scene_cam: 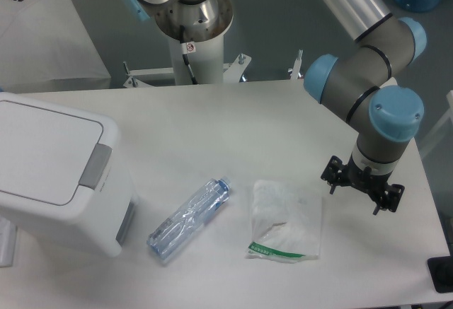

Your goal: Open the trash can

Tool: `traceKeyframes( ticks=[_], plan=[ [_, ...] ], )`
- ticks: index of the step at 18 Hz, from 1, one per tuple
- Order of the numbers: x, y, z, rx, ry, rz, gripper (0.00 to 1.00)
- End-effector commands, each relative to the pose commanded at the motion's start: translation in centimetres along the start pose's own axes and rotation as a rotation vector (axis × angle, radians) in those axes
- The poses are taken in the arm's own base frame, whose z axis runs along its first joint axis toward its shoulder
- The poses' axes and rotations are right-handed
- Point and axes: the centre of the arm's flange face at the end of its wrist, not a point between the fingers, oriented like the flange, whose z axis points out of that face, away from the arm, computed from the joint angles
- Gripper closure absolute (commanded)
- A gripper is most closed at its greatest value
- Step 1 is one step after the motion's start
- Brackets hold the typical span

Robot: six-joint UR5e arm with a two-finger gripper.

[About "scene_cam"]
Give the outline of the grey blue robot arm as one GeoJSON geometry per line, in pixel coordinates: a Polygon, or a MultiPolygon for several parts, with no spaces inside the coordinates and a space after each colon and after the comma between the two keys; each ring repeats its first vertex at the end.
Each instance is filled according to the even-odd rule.
{"type": "MultiPolygon", "coordinates": [[[[323,0],[358,46],[347,59],[319,57],[304,76],[305,91],[358,134],[347,163],[332,157],[322,173],[331,188],[364,192],[376,211],[396,211],[404,188],[389,184],[399,159],[416,135],[423,102],[389,81],[424,51],[427,36],[412,18],[395,18],[382,0],[323,0]]],[[[233,18],[229,0],[123,0],[139,19],[153,18],[174,43],[176,83],[224,79],[223,54],[196,57],[198,47],[219,39],[233,18]]]]}

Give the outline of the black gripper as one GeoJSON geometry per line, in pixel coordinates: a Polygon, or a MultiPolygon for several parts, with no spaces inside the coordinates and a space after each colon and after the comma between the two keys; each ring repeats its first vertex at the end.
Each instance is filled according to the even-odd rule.
{"type": "Polygon", "coordinates": [[[390,174],[373,175],[371,168],[359,168],[352,156],[344,167],[341,159],[332,156],[321,174],[321,179],[330,186],[330,194],[336,187],[352,187],[369,196],[376,204],[373,214],[380,211],[396,212],[403,196],[403,185],[388,183],[390,174]]]}

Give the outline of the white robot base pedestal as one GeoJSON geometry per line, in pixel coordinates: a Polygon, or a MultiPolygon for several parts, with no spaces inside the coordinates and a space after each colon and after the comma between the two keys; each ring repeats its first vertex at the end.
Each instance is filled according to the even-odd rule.
{"type": "Polygon", "coordinates": [[[233,21],[230,0],[177,2],[155,15],[167,37],[177,86],[221,83],[224,35],[233,21]]]}

